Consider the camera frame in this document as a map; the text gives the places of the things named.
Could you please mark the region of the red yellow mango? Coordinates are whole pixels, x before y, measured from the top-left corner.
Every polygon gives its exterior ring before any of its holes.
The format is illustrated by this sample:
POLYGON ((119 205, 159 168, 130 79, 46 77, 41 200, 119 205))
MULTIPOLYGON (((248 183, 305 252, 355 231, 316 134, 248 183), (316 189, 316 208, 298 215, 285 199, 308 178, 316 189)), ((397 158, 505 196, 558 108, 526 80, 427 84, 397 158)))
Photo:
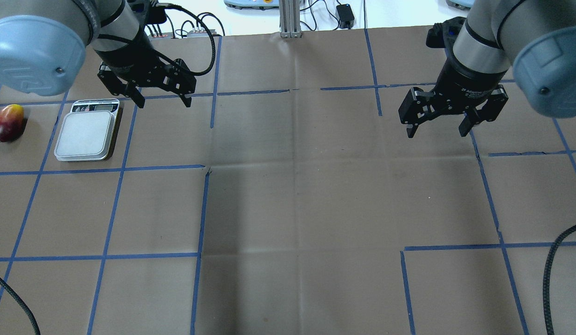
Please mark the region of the red yellow mango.
POLYGON ((18 104, 5 106, 0 111, 0 142, 12 142, 23 134, 24 108, 18 104))

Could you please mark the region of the silver digital kitchen scale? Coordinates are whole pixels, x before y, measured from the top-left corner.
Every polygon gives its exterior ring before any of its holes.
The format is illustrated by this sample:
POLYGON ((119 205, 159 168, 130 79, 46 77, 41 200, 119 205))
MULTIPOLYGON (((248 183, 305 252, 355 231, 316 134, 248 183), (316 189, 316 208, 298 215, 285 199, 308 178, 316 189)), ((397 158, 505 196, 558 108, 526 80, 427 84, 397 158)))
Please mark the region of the silver digital kitchen scale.
POLYGON ((74 101, 63 117, 53 154, 58 161, 104 161, 123 104, 115 98, 74 101))

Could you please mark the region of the black power adapter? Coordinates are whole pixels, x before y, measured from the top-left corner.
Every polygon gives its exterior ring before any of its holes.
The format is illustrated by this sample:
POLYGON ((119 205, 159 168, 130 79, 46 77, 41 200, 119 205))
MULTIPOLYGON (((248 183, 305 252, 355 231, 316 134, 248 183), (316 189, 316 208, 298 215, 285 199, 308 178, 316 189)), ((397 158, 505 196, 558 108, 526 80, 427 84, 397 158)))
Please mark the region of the black power adapter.
POLYGON ((355 15, 350 4, 338 4, 335 7, 335 16, 338 21, 339 29, 350 29, 354 27, 355 15))

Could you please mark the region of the aluminium profile post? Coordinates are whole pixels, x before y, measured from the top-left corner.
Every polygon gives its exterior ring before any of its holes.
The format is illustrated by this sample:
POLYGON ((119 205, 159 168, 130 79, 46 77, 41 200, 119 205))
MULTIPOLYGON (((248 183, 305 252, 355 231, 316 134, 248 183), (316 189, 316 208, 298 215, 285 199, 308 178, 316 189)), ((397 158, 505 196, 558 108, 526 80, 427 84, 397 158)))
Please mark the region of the aluminium profile post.
POLYGON ((300 0, 279 0, 279 36, 281 38, 301 38, 300 5, 300 0))

